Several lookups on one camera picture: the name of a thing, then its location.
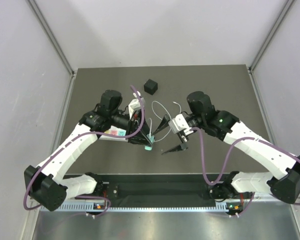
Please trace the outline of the teal charger plug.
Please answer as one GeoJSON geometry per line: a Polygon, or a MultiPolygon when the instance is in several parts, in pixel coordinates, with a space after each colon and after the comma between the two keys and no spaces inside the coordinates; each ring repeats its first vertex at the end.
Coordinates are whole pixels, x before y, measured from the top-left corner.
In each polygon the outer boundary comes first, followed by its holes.
{"type": "Polygon", "coordinates": [[[155,142],[155,137],[153,135],[147,135],[147,145],[144,146],[144,149],[146,151],[151,151],[153,149],[153,145],[154,145],[154,142],[155,142]]]}

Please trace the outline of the white power strip coloured sockets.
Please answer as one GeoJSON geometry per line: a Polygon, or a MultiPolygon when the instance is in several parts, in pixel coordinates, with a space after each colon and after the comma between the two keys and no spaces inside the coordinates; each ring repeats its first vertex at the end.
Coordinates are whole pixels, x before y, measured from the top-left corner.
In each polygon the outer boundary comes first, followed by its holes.
{"type": "Polygon", "coordinates": [[[102,135],[99,139],[104,140],[104,141],[120,141],[120,142],[127,142],[128,140],[126,138],[118,138],[118,137],[123,137],[126,135],[126,130],[117,128],[115,126],[111,126],[110,129],[104,132],[107,135],[102,135]]]}

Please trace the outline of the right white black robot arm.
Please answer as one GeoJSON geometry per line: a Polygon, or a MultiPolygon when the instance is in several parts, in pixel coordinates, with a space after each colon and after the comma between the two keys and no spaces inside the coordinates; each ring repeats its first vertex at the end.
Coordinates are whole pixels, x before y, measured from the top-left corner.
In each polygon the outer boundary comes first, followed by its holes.
{"type": "Polygon", "coordinates": [[[205,132],[228,144],[230,151],[234,148],[241,150],[267,170],[248,173],[232,171],[226,178],[222,178],[222,170],[214,181],[210,181],[203,171],[204,181],[210,187],[213,199],[235,198],[242,193],[263,193],[287,204],[296,203],[300,195],[300,155],[273,145],[230,112],[215,109],[210,97],[202,91],[192,92],[186,99],[191,114],[180,113],[176,117],[165,115],[153,132],[156,135],[170,128],[178,135],[181,143],[169,149],[170,153],[186,150],[190,135],[205,132]]]}

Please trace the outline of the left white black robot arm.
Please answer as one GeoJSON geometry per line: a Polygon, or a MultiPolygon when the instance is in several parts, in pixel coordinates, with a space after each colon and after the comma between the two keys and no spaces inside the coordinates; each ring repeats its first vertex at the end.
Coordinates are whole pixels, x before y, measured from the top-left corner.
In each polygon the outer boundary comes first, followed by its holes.
{"type": "Polygon", "coordinates": [[[64,176],[79,156],[102,136],[149,148],[153,146],[145,119],[145,100],[134,86],[131,89],[134,99],[128,105],[127,114],[119,109],[123,99],[121,93],[106,90],[95,108],[82,116],[71,134],[46,160],[25,169],[25,210],[31,210],[27,205],[28,197],[51,212],[68,199],[82,195],[99,198],[104,187],[97,177],[83,174],[65,179],[64,176]]]}

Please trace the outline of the dark grey table mat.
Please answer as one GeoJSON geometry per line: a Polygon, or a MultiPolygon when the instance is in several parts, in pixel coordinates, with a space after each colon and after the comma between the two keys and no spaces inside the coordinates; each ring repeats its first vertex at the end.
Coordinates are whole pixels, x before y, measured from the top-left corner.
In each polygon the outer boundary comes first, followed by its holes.
{"type": "MultiPolygon", "coordinates": [[[[67,109],[62,137],[73,131],[82,115],[92,110],[106,90],[122,94],[121,108],[131,101],[132,89],[143,91],[145,82],[158,83],[154,95],[145,93],[145,115],[153,128],[169,112],[188,112],[187,96],[195,91],[207,94],[217,110],[238,117],[253,132],[268,138],[266,126],[245,65],[150,66],[80,68],[67,109]]],[[[219,173],[225,170],[263,172],[265,168],[237,148],[206,133],[189,137],[188,149],[162,155],[177,146],[177,135],[164,129],[156,137],[151,151],[127,142],[98,140],[89,146],[71,166],[69,173],[83,174],[188,174],[219,173]]]]}

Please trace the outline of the black cube block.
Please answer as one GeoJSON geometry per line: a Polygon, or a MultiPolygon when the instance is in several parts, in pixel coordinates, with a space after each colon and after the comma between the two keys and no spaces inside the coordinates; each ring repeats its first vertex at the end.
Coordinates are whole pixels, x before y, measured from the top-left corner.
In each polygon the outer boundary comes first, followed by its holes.
{"type": "Polygon", "coordinates": [[[148,79],[143,85],[143,89],[146,93],[154,95],[158,90],[158,83],[152,79],[148,79]]]}

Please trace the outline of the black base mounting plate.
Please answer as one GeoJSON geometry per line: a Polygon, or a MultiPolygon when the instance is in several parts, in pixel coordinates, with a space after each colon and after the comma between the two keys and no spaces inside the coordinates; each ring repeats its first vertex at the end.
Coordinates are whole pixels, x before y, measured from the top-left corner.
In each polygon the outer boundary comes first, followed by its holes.
{"type": "Polygon", "coordinates": [[[228,174],[216,185],[208,185],[201,174],[93,174],[96,181],[91,196],[105,197],[111,201],[139,197],[142,202],[150,197],[185,197],[203,201],[247,200],[251,193],[228,190],[228,174]]]}

